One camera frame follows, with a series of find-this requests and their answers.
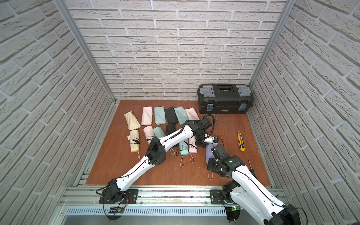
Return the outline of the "lilac sleeved umbrella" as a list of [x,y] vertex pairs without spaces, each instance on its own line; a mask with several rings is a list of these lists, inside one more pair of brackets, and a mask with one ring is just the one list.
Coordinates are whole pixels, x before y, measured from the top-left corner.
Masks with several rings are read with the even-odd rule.
[[[212,152],[212,148],[216,147],[217,145],[215,143],[207,144],[206,145],[206,164],[209,165],[209,160],[211,158],[215,158]],[[208,170],[208,179],[213,179],[213,171]]]

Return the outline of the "small mint green sleeve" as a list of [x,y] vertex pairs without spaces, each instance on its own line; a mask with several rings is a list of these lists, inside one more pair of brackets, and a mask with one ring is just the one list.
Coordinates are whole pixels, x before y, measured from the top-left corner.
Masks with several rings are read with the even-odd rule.
[[184,125],[185,122],[189,120],[186,111],[182,106],[174,108],[174,111],[180,125]]

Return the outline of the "black umbrella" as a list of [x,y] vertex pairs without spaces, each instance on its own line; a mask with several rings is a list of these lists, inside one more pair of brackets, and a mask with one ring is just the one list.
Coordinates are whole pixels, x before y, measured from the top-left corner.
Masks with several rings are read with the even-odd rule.
[[176,132],[176,130],[177,130],[177,129],[176,129],[176,125],[175,125],[175,124],[168,124],[168,125],[166,126],[166,131],[167,131],[167,134],[168,134],[168,135]]

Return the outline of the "black umbrella sleeve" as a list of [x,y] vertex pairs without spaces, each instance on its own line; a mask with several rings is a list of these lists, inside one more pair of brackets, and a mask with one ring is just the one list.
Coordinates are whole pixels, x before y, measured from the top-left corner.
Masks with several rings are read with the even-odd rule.
[[177,124],[179,122],[173,106],[165,110],[165,116],[168,124]]

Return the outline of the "mint green sleeved umbrella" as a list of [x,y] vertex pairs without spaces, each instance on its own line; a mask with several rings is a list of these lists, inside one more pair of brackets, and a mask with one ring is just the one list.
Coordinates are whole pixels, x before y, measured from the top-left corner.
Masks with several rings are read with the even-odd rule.
[[155,107],[154,108],[154,115],[155,115],[155,123],[157,125],[164,125],[166,124],[166,114],[165,114],[165,107]]

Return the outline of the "light pink sleeved umbrella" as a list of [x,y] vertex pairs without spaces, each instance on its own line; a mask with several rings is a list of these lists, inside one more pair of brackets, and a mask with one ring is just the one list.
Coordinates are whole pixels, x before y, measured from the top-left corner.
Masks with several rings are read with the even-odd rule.
[[153,108],[151,106],[146,106],[142,110],[142,126],[148,126],[152,124],[153,121]]

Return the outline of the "beige umbrella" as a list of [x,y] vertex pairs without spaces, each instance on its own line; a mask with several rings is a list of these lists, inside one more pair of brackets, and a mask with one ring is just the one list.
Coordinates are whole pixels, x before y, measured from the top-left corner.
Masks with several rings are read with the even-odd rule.
[[131,130],[127,139],[130,143],[130,151],[132,153],[137,153],[137,156],[140,159],[140,138],[138,130]]

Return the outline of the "beige umbrella sleeve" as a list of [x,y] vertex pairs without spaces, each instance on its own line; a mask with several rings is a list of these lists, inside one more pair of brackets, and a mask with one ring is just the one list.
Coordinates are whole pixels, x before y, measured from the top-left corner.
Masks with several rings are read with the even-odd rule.
[[141,127],[140,123],[138,122],[137,118],[133,115],[132,111],[127,112],[124,114],[126,119],[128,129],[129,130],[137,130]]

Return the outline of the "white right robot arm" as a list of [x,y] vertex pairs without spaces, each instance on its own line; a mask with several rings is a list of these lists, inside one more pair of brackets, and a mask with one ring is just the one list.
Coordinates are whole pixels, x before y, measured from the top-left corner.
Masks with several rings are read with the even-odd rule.
[[223,145],[208,144],[207,169],[230,178],[221,190],[210,191],[212,204],[222,204],[227,219],[236,220],[240,213],[232,204],[241,206],[260,225],[299,225],[299,208],[286,205],[268,191],[252,169],[237,156],[230,156]]

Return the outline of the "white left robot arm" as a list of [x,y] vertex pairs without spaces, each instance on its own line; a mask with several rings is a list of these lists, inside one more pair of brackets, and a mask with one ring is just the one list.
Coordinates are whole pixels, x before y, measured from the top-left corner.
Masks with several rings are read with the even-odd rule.
[[191,137],[195,137],[196,140],[203,142],[212,136],[212,132],[208,133],[206,130],[213,127],[214,124],[207,118],[190,120],[186,121],[181,129],[172,134],[162,138],[154,137],[145,156],[134,167],[124,175],[109,181],[102,194],[100,194],[102,199],[99,202],[104,204],[121,202],[126,191],[137,179],[151,168],[165,162],[168,150]]

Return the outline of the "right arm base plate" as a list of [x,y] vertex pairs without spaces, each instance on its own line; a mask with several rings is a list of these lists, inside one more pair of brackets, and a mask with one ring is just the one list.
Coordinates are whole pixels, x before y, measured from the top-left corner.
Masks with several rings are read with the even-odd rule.
[[211,204],[234,204],[230,194],[223,189],[211,189],[210,190]]

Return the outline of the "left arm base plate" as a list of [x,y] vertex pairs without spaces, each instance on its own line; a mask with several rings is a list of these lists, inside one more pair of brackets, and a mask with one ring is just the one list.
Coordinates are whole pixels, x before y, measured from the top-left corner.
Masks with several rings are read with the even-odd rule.
[[106,188],[96,190],[96,194],[100,195],[100,204],[135,204],[138,198],[138,189],[128,189],[125,192],[121,192],[110,197],[109,191]]

